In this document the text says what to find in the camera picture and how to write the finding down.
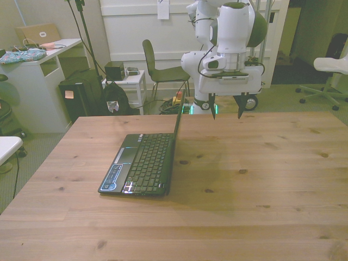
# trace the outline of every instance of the laptop screen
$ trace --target laptop screen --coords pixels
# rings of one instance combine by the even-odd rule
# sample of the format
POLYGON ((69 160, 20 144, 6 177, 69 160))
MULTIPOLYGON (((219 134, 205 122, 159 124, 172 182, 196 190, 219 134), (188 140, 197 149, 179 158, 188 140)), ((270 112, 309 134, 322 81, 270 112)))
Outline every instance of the laptop screen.
POLYGON ((177 137, 178 132, 179 132, 179 124, 180 124, 181 115, 183 114, 184 102, 185 102, 185 90, 183 90, 183 96, 181 98, 181 103, 180 103, 180 106, 179 106, 178 116, 176 117, 175 129, 174 129, 174 134, 173 134, 173 140, 176 140, 176 137, 177 137))

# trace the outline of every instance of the wheel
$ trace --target wheel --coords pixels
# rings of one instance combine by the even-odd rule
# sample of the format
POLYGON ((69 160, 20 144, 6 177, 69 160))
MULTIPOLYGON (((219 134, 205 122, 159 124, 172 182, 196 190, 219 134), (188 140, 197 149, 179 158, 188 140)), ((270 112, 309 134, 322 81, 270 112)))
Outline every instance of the wheel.
POLYGON ((249 99, 246 102, 245 110, 246 111, 255 110, 258 104, 259 104, 259 100, 257 99, 256 95, 250 95, 249 99))
POLYGON ((24 150, 24 151, 19 151, 18 156, 19 156, 20 158, 24 158, 27 154, 28 154, 28 153, 27 153, 26 150, 24 150))

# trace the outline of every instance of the chair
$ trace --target chair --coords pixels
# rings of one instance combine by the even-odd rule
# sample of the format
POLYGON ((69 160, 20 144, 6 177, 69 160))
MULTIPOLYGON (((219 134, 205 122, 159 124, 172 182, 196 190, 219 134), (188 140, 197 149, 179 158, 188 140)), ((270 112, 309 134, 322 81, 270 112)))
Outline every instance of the chair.
MULTIPOLYGON (((6 75, 0 74, 0 82, 4 82, 7 79, 8 78, 6 75)), ((15 134, 17 134, 18 136, 20 136, 20 138, 24 138, 26 134, 20 128, 12 130, 11 132, 6 132, 6 133, 3 132, 2 130, 3 123, 11 115, 11 112, 12 112, 12 109, 9 103, 0 99, 0 136, 14 136, 15 134)), ((25 157, 27 155, 27 151, 24 149, 23 146, 19 148, 18 155, 20 157, 25 157)))
MULTIPOLYGON (((333 58, 316 58, 314 60, 314 68, 317 71, 322 72, 335 72, 335 73, 341 73, 341 74, 348 74, 348 54, 346 54, 345 57, 341 59, 333 59, 333 58)), ((339 102, 337 102, 333 97, 337 98, 345 98, 345 101, 348 102, 348 94, 341 94, 336 92, 328 92, 328 90, 331 88, 330 79, 326 82, 325 87, 323 87, 321 90, 315 90, 306 86, 300 85, 302 89, 308 90, 310 92, 314 92, 312 95, 307 95, 304 98, 300 99, 300 103, 305 103, 305 98, 308 97, 314 97, 314 96, 324 96, 329 101, 331 101, 334 106, 332 107, 333 110, 339 109, 339 102)), ((297 88, 296 92, 301 92, 301 88, 297 88)))
POLYGON ((151 79, 155 82, 153 84, 151 97, 153 96, 153 99, 155 99, 159 83, 169 82, 183 82, 185 84, 187 94, 190 96, 190 76, 181 68, 181 66, 157 70, 155 68, 154 52, 151 42, 149 40, 144 40, 142 42, 142 47, 145 53, 148 74, 150 75, 151 79))

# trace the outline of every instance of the laptop touchpad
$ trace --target laptop touchpad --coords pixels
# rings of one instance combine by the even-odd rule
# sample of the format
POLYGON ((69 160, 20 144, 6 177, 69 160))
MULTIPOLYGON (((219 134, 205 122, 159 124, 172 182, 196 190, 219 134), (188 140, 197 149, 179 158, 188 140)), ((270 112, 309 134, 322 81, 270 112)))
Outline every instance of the laptop touchpad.
POLYGON ((115 164, 132 163, 138 148, 121 148, 115 164))

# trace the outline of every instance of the laptop on desk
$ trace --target laptop on desk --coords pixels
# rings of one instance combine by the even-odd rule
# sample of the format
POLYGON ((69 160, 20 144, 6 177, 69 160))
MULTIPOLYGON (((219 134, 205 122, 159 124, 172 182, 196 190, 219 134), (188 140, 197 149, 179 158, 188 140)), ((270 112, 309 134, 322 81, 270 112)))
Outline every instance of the laptop on desk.
POLYGON ((175 143, 183 112, 185 91, 174 133, 128 134, 98 192, 101 194, 168 194, 175 143))

